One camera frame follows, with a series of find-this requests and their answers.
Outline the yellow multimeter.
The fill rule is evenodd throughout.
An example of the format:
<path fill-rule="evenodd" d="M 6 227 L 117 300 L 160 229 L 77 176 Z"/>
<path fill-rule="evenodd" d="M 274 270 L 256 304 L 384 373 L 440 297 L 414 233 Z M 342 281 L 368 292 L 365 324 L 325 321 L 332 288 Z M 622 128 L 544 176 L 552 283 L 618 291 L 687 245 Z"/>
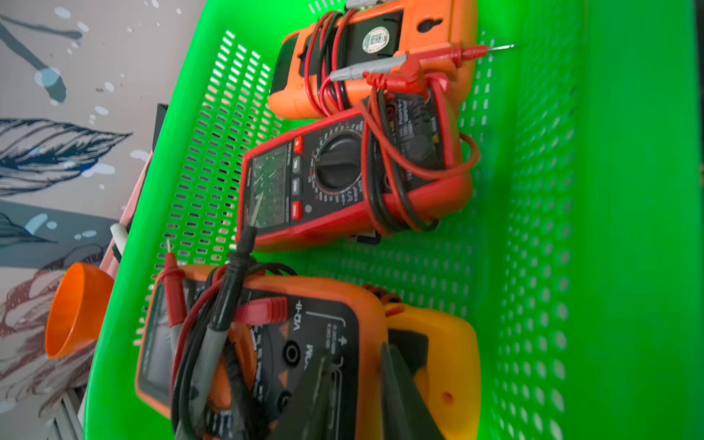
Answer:
<path fill-rule="evenodd" d="M 390 302 L 389 342 L 399 348 L 416 388 L 446 439 L 475 439 L 480 422 L 480 353 L 467 321 Z"/>

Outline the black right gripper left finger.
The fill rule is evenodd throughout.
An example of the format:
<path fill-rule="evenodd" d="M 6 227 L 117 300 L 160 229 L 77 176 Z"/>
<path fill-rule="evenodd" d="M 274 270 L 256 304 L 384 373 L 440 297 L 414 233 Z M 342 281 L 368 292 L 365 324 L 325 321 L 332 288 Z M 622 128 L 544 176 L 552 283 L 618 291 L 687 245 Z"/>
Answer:
<path fill-rule="evenodd" d="M 315 354 L 268 439 L 321 440 L 327 437 L 331 408 L 332 356 Z"/>

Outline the green plastic basket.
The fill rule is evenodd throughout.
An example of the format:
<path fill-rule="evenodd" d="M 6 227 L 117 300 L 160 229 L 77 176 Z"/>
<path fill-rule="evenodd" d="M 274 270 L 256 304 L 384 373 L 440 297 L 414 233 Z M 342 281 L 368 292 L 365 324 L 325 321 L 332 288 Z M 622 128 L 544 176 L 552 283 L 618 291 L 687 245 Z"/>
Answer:
<path fill-rule="evenodd" d="M 282 40 L 339 1 L 205 5 L 148 170 L 87 389 L 87 439 L 169 439 L 135 391 L 168 241 L 234 247 L 244 154 L 294 129 L 266 96 Z M 697 1 L 482 1 L 458 124 L 474 194 L 431 234 L 344 239 L 277 260 L 463 317 L 482 439 L 703 436 Z"/>

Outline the red multimeter with leads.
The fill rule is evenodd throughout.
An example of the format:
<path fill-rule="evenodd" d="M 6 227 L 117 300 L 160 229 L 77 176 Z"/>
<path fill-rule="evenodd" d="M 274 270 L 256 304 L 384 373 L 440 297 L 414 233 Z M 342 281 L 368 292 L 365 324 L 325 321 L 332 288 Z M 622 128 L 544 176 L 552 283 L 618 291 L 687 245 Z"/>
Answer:
<path fill-rule="evenodd" d="M 431 232 L 472 196 L 480 151 L 441 93 L 379 92 L 242 163 L 238 239 L 280 252 L 351 236 Z"/>

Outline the orange black multimeter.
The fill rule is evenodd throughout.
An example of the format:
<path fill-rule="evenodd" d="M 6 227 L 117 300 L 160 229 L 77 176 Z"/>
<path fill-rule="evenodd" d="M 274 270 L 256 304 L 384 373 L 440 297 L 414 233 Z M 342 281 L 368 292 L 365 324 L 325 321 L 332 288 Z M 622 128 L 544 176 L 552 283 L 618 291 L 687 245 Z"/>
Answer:
<path fill-rule="evenodd" d="M 178 439 L 268 439 L 315 354 L 332 356 L 326 439 L 382 438 L 384 309 L 359 286 L 252 261 L 225 307 L 228 265 L 180 265 L 152 290 L 137 396 Z"/>

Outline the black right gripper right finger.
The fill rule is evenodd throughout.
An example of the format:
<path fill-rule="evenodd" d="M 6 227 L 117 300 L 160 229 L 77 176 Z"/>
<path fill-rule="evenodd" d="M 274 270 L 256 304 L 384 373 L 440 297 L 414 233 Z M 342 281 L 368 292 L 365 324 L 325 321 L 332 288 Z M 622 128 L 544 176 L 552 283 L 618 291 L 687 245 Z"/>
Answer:
<path fill-rule="evenodd" d="M 401 352 L 381 349 L 381 399 L 385 439 L 444 439 L 414 383 Z"/>

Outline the orange multimeter leads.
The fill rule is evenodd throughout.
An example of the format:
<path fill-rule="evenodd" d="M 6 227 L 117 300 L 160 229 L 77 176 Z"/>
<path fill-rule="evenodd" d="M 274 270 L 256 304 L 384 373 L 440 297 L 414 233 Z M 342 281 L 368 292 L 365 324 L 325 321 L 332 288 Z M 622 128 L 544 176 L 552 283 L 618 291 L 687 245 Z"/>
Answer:
<path fill-rule="evenodd" d="M 287 120 L 319 119 L 367 99 L 370 76 L 442 73 L 453 106 L 472 86 L 475 62 L 499 46 L 477 42 L 474 1 L 349 1 L 282 41 L 269 108 Z"/>

